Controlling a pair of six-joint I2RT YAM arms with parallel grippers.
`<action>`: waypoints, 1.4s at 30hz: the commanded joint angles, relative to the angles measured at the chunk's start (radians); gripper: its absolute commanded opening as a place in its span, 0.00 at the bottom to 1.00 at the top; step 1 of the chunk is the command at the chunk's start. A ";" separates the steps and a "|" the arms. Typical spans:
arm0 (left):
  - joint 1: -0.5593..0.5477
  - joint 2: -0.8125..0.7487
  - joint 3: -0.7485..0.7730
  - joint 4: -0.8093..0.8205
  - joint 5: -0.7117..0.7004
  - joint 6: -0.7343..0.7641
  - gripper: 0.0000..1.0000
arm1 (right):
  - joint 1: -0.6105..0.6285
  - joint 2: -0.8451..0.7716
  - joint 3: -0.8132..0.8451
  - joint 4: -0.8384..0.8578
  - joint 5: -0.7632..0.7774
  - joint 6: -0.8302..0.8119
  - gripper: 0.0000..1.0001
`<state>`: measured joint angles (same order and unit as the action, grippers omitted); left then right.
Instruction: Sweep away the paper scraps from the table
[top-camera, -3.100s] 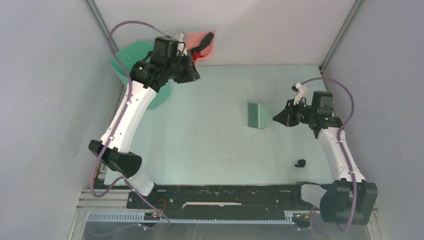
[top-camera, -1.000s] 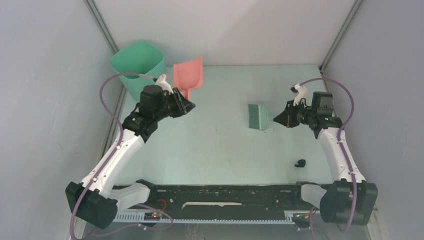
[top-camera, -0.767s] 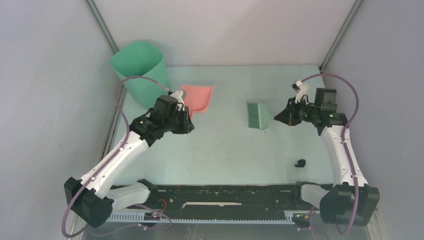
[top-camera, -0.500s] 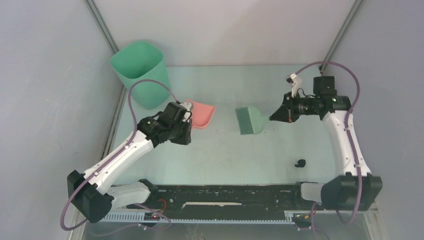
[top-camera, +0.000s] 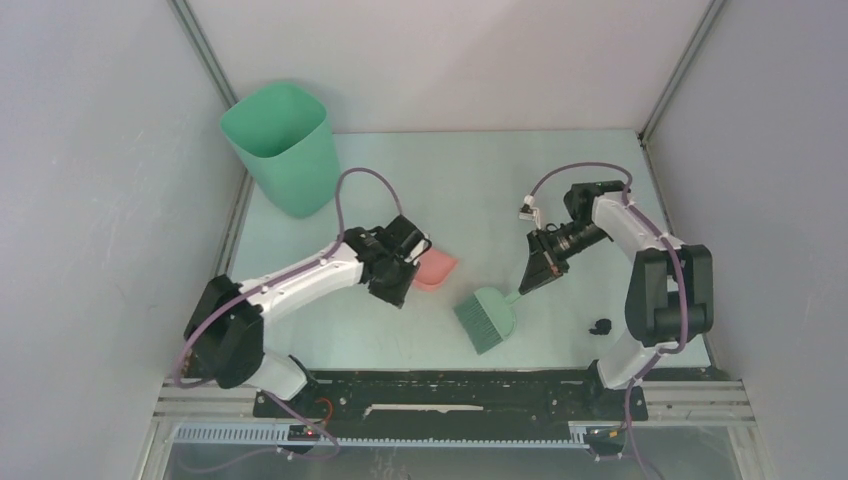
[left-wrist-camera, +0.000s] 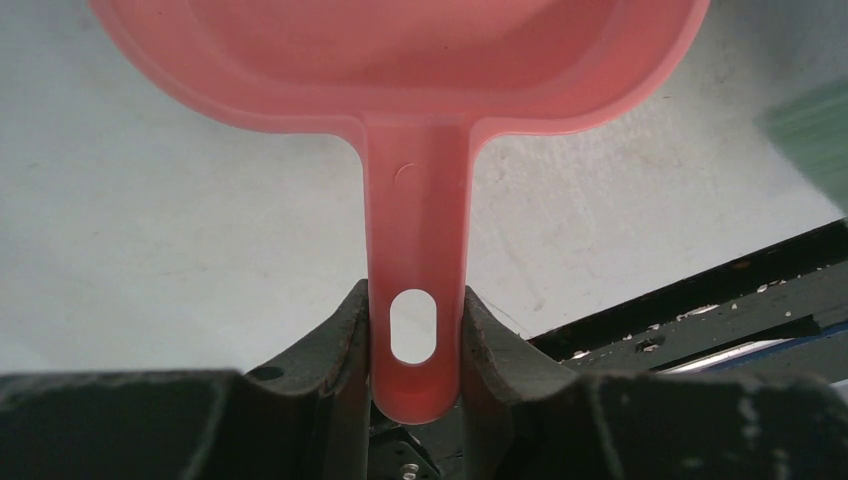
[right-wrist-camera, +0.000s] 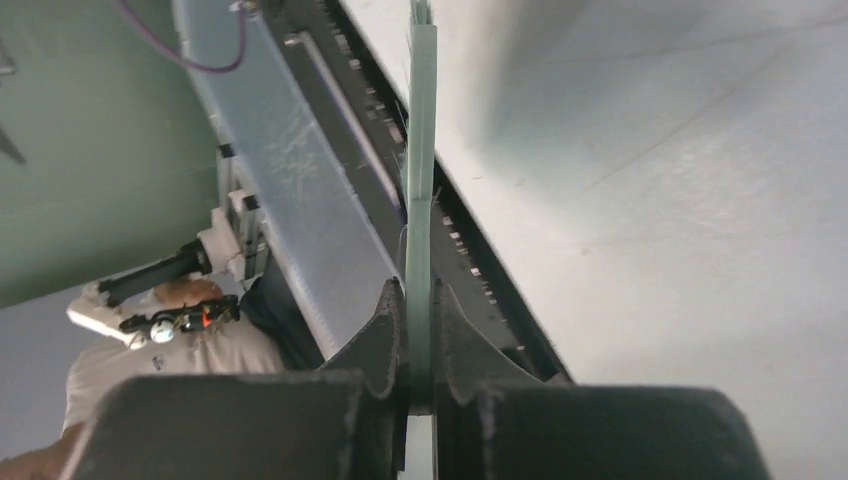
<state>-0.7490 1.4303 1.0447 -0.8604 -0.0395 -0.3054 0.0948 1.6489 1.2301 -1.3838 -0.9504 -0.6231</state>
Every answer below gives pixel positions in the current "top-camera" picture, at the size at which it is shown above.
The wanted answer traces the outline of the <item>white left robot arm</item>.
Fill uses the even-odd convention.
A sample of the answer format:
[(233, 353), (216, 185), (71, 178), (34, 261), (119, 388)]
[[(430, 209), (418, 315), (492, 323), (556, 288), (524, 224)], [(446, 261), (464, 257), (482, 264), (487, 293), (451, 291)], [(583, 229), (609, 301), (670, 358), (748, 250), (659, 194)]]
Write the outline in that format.
[(386, 227), (347, 229), (325, 249), (272, 274), (243, 282), (219, 275), (188, 321), (186, 347), (220, 388), (249, 385), (277, 397), (290, 415), (304, 416), (316, 403), (315, 380), (296, 357), (267, 347), (274, 323), (356, 285), (400, 308), (431, 247), (423, 231), (398, 215)]

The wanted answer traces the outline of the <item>mint green hand brush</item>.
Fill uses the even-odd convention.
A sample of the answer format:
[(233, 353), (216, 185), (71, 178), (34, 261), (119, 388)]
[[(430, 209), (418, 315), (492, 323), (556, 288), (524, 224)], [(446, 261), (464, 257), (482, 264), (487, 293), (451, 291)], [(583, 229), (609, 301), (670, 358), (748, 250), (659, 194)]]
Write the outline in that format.
[(478, 355), (489, 352), (513, 335), (517, 327), (513, 304), (521, 298), (517, 290), (504, 294), (497, 288), (483, 287), (453, 307), (454, 315)]

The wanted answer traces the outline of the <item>pink plastic dustpan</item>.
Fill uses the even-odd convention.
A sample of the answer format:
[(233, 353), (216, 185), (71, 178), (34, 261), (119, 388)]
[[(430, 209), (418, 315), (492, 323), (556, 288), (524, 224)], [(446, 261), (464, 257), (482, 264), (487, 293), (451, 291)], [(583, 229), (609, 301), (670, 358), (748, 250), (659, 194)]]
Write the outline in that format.
[(412, 285), (418, 290), (434, 292), (440, 289), (459, 264), (459, 260), (436, 248), (430, 249), (420, 258)]

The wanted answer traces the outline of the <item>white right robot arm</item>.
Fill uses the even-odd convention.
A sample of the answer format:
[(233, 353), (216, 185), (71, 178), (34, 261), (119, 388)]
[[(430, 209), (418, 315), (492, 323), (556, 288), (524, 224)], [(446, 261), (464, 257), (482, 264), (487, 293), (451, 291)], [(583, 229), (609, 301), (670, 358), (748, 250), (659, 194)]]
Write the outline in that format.
[(620, 390), (637, 383), (659, 358), (677, 353), (713, 325), (712, 255), (659, 230), (632, 202), (620, 180), (578, 183), (564, 195), (567, 224), (543, 225), (535, 197), (525, 196), (522, 220), (529, 258), (518, 287), (528, 294), (564, 276), (571, 257), (610, 240), (631, 264), (624, 303), (626, 330), (594, 364), (594, 383), (581, 392), (585, 411), (606, 418), (622, 403)]

